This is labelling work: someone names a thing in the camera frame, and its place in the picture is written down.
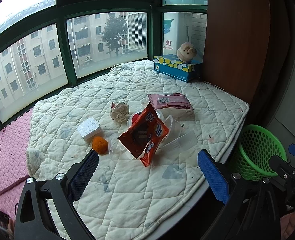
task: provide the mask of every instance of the louvered vent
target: louvered vent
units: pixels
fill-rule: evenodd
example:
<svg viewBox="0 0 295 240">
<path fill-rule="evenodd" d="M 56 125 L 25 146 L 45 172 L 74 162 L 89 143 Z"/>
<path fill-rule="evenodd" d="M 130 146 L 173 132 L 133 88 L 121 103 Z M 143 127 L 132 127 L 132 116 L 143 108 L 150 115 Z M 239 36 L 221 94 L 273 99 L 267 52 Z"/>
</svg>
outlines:
<svg viewBox="0 0 295 240">
<path fill-rule="evenodd" d="M 129 50 L 146 51 L 147 42 L 147 14 L 130 12 L 128 14 Z"/>
</svg>

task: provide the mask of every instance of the crumpled paper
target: crumpled paper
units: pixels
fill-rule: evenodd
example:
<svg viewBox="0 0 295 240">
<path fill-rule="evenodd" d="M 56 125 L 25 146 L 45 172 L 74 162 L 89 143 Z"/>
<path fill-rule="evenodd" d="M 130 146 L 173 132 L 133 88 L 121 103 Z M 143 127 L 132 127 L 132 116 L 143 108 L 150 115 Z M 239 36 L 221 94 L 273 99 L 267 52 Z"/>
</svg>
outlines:
<svg viewBox="0 0 295 240">
<path fill-rule="evenodd" d="M 110 117 L 117 121 L 123 122 L 129 114 L 129 105 L 124 102 L 111 103 Z"/>
</svg>

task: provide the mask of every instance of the pink snack package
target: pink snack package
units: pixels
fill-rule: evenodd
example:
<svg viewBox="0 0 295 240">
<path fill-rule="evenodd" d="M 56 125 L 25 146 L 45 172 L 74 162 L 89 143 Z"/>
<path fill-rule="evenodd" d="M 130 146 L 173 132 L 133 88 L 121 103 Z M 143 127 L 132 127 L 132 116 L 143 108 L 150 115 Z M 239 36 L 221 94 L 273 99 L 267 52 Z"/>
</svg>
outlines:
<svg viewBox="0 0 295 240">
<path fill-rule="evenodd" d="M 174 107 L 176 109 L 191 109 L 193 110 L 190 101 L 185 95 L 180 93 L 174 94 L 150 94 L 148 95 L 151 105 L 153 108 L 162 109 L 167 107 Z"/>
</svg>

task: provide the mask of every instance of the barcode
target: barcode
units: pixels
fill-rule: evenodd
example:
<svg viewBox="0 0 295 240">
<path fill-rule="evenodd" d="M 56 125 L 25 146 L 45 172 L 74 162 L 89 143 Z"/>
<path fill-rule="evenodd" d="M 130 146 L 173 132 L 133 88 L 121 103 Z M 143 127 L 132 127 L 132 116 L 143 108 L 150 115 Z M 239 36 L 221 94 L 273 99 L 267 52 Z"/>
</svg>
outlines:
<svg viewBox="0 0 295 240">
<path fill-rule="evenodd" d="M 164 104 L 164 103 L 169 103 L 170 100 L 169 100 L 169 98 L 159 98 L 159 102 L 160 102 L 160 104 Z"/>
</svg>

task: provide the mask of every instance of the white foam block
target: white foam block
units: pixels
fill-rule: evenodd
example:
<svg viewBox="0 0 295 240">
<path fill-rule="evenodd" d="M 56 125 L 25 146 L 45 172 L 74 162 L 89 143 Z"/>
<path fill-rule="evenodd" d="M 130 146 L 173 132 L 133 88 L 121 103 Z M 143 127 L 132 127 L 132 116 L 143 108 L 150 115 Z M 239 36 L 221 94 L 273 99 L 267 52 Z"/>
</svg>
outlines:
<svg viewBox="0 0 295 240">
<path fill-rule="evenodd" d="M 102 131 L 99 122 L 93 118 L 86 119 L 77 127 L 77 130 L 84 140 Z"/>
</svg>

